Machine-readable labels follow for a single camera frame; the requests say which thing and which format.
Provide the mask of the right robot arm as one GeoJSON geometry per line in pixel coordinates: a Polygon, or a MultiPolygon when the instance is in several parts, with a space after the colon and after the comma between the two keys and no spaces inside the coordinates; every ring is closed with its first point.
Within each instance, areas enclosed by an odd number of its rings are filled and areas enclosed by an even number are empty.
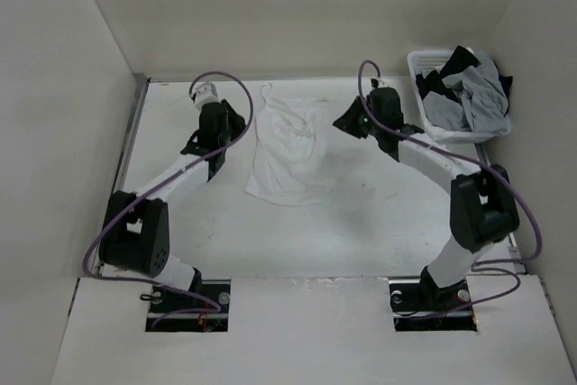
{"type": "Polygon", "coordinates": [[[414,296],[425,307],[441,307],[462,288],[473,264],[518,228],[515,199],[494,177],[505,178],[507,172],[499,165],[486,170],[451,157],[423,129],[405,122],[394,88],[377,87],[366,98],[357,96],[333,126],[357,139],[373,137],[381,151],[419,171],[449,195],[451,236],[422,270],[419,282],[400,291],[401,300],[414,296]]]}

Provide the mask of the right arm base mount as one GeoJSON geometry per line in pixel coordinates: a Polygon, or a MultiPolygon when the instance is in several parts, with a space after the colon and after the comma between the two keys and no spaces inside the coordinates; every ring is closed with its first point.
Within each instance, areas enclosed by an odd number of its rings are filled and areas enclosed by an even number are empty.
{"type": "Polygon", "coordinates": [[[397,332],[477,331],[472,307],[453,312],[471,300],[465,280],[453,287],[431,292],[419,279],[390,280],[389,305],[397,332]]]}

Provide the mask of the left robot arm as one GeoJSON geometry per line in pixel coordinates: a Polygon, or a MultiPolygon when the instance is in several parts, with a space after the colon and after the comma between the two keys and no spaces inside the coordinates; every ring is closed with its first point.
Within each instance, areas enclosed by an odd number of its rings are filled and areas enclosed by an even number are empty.
{"type": "Polygon", "coordinates": [[[201,304],[202,278],[171,253],[169,209],[216,175],[226,146],[246,129],[244,118],[224,99],[212,98],[199,110],[198,128],[165,171],[134,192],[118,190],[110,196],[108,231],[98,245],[102,263],[173,288],[171,300],[186,312],[201,304]]]}

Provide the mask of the white tank top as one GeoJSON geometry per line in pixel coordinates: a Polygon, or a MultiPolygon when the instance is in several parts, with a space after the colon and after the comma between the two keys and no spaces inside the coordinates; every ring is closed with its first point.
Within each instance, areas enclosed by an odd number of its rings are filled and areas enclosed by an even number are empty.
{"type": "Polygon", "coordinates": [[[261,86],[263,107],[255,121],[256,148],[244,192],[277,206],[313,206],[334,185],[325,171],[329,145],[328,101],[275,96],[261,86]]]}

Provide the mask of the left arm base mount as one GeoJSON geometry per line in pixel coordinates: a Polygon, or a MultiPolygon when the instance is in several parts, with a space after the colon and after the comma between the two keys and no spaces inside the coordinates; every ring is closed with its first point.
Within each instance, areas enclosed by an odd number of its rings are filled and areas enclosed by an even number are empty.
{"type": "Polygon", "coordinates": [[[202,299],[160,286],[140,295],[147,304],[148,333],[225,333],[231,306],[230,280],[204,280],[196,289],[202,299]]]}

